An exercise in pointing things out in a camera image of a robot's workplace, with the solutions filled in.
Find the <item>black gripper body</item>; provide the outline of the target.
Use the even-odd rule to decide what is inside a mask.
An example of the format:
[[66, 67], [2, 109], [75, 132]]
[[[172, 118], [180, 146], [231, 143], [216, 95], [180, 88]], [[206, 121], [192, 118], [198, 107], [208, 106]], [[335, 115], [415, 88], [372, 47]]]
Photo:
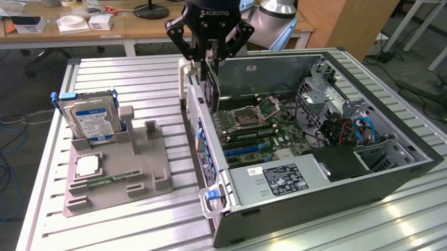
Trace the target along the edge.
[[240, 1], [186, 1], [182, 15], [198, 38], [224, 39], [242, 20]]

